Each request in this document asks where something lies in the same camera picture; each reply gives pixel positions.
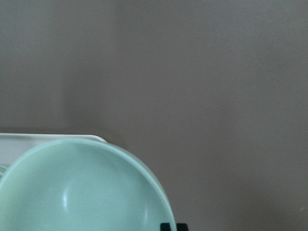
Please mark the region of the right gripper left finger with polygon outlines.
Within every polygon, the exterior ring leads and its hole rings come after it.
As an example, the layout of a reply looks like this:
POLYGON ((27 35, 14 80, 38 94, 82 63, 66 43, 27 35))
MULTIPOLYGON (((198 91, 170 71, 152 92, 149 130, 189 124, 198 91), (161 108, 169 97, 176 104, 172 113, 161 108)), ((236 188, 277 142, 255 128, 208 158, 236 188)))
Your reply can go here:
POLYGON ((161 223, 160 231, 171 231, 170 223, 161 223))

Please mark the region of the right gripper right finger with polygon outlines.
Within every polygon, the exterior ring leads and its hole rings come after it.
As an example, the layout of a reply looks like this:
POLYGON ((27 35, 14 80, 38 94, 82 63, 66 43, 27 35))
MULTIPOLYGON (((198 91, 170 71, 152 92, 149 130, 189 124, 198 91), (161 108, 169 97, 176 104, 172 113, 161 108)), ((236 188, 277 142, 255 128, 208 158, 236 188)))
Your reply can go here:
POLYGON ((186 223, 177 223, 177 231, 188 231, 188 225, 186 223))

